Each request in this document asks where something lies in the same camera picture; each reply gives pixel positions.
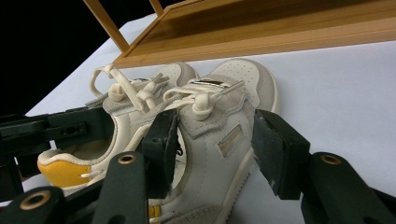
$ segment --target black background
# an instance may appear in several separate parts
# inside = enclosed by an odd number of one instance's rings
[[[149,0],[100,3],[119,28],[154,13]],[[2,9],[2,117],[27,113],[109,39],[83,0],[13,1]]]

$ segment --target shoe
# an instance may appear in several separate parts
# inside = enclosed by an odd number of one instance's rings
[[[273,75],[260,63],[231,59],[206,77],[163,95],[176,108],[183,157],[164,199],[149,199],[151,223],[225,223],[249,172],[255,109],[279,114]]]
[[[107,93],[95,88],[95,80],[102,73],[117,81]],[[97,99],[86,106],[101,106],[107,112],[113,121],[113,134],[108,139],[44,151],[38,156],[38,169],[65,196],[103,179],[111,158],[135,150],[145,136],[150,123],[140,118],[161,112],[154,108],[162,102],[163,93],[196,78],[196,71],[186,63],[170,63],[152,78],[135,80],[128,80],[113,64],[95,69],[90,86]]]

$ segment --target white tabletop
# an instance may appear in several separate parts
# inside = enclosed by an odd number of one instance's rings
[[[129,43],[155,14],[120,28]],[[94,99],[89,90],[94,68],[112,63],[119,49],[108,39],[68,78],[26,115],[63,112]],[[274,74],[281,117],[310,143],[310,152],[337,154],[372,188],[396,196],[396,41],[247,56]],[[226,59],[186,62],[205,76]],[[149,77],[161,64],[123,69],[128,77]],[[102,76],[99,89],[112,81]],[[42,175],[25,190],[48,185]],[[243,187],[228,223],[304,223],[299,201],[281,201],[255,170]]]

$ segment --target shoe logo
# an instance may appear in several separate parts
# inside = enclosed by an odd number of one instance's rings
[[[218,147],[224,158],[232,153],[232,149],[236,148],[242,142],[242,127],[240,124],[235,126],[227,135],[218,143]]]
[[[229,88],[230,85],[221,81],[216,81],[208,78],[200,79],[198,81],[193,81],[191,84],[197,84],[197,85],[208,85],[208,86],[217,86],[220,88]]]

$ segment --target wooden board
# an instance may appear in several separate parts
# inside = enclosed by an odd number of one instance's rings
[[[167,7],[114,64],[125,68],[395,39],[395,0],[195,0]]]

